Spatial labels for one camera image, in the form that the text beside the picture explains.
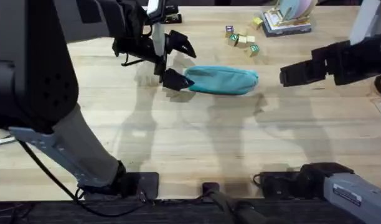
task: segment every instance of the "black cable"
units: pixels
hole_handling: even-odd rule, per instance
[[[151,28],[151,30],[147,34],[143,34],[146,37],[150,37],[152,35],[152,32],[153,32],[153,26],[150,24],[149,27]]]
[[[143,59],[139,59],[139,60],[135,60],[133,62],[128,63],[128,53],[126,53],[126,62],[121,63],[121,66],[127,67],[127,66],[130,66],[130,65],[134,65],[136,63],[144,62],[144,61],[145,60],[143,60]]]
[[[86,205],[84,205],[78,198],[76,198],[76,196],[73,195],[73,193],[71,193],[71,191],[69,191],[68,188],[66,188],[66,186],[64,186],[64,184],[61,183],[61,181],[59,181],[49,170],[48,168],[46,168],[46,166],[40,161],[40,159],[34,154],[34,152],[30,149],[30,147],[23,141],[19,141],[19,144],[23,147],[23,149],[26,151],[26,153],[28,153],[28,155],[34,160],[34,162],[41,168],[42,171],[44,171],[45,174],[47,174],[47,176],[55,182],[56,185],[58,185],[58,187],[60,187],[77,205],[81,206],[84,210],[86,210],[87,212],[90,212],[94,215],[98,215],[98,216],[101,216],[101,217],[107,217],[107,218],[116,218],[116,217],[121,217],[123,215],[128,215],[130,213],[133,213],[137,210],[139,210],[140,208],[143,208],[144,206],[146,206],[147,204],[144,203],[140,206],[137,206],[137,207],[134,207],[128,211],[125,211],[123,213],[119,213],[119,214],[104,214],[104,213],[100,213],[98,211],[95,211],[91,208],[88,208]]]
[[[80,187],[77,188],[76,193],[74,194],[74,196],[76,196],[76,198],[78,198],[79,200],[81,200],[81,199],[84,197],[84,195],[85,195],[85,192],[83,191],[83,192],[80,194],[80,196],[78,196],[78,193],[80,192],[80,190],[82,190]]]
[[[260,174],[256,174],[253,176],[253,184],[256,185],[258,188],[261,188],[261,184],[257,182],[256,178],[261,176]]]

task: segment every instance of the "sticker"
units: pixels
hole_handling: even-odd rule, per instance
[[[238,39],[238,35],[232,34],[229,38],[231,40],[237,40]]]
[[[347,190],[347,189],[341,187],[340,185],[333,184],[333,193],[335,193],[336,195],[348,200],[349,202],[353,203],[356,206],[360,207],[360,205],[362,203],[362,197],[361,196],[351,192],[350,190]]]
[[[233,31],[233,26],[226,26],[227,31]]]
[[[262,21],[262,19],[260,19],[259,17],[256,17],[256,18],[253,19],[253,22],[254,22],[255,24],[257,24],[257,25],[260,25],[263,21]]]
[[[250,48],[252,49],[252,51],[258,51],[257,45],[251,45]]]

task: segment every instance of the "wooden table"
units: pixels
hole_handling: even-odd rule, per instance
[[[262,30],[254,31],[261,52],[248,58],[226,44],[224,29],[246,28],[258,9],[182,7],[184,23],[166,26],[188,35],[197,53],[193,59],[173,52],[169,66],[256,70],[260,84],[244,96],[188,91],[167,96],[161,86],[137,85],[136,77],[153,68],[146,63],[121,67],[125,58],[113,55],[112,39],[70,44],[79,103],[96,136],[128,170],[159,172],[161,198],[195,197],[207,181],[221,183],[230,195],[253,197],[253,174],[319,161],[349,166],[381,187],[381,114],[369,97],[371,80],[334,86],[329,77],[294,88],[279,81],[282,66],[346,40],[358,7],[318,7],[310,34],[267,39]],[[68,172],[38,155],[75,190]],[[68,197],[18,144],[0,146],[0,200],[60,199]]]

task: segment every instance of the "wooden block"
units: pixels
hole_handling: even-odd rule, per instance
[[[239,40],[239,36],[236,34],[231,34],[231,36],[228,38],[228,45],[229,46],[236,46]]]
[[[247,36],[247,45],[251,46],[255,43],[255,36]]]
[[[260,19],[259,17],[256,17],[253,19],[252,27],[254,29],[259,29],[261,27],[262,23],[263,23],[263,20]]]
[[[249,57],[254,57],[254,56],[258,55],[259,52],[260,52],[260,48],[258,48],[258,46],[256,44],[253,44],[247,48],[246,54]]]
[[[230,37],[233,34],[233,26],[225,26],[225,37]]]
[[[247,46],[247,37],[239,36],[237,47],[244,48]]]

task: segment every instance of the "black mount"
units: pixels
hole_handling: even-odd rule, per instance
[[[120,195],[121,198],[145,196],[145,200],[154,200],[159,193],[159,174],[157,172],[126,172],[121,161],[118,161],[116,177],[111,185],[91,187],[79,185],[86,199],[96,199],[100,195]]]
[[[326,177],[333,174],[354,171],[335,162],[320,162],[303,165],[299,172],[262,172],[260,185],[264,198],[287,200],[294,198],[320,198],[323,194]]]
[[[53,0],[0,1],[0,128],[52,133],[77,98]]]

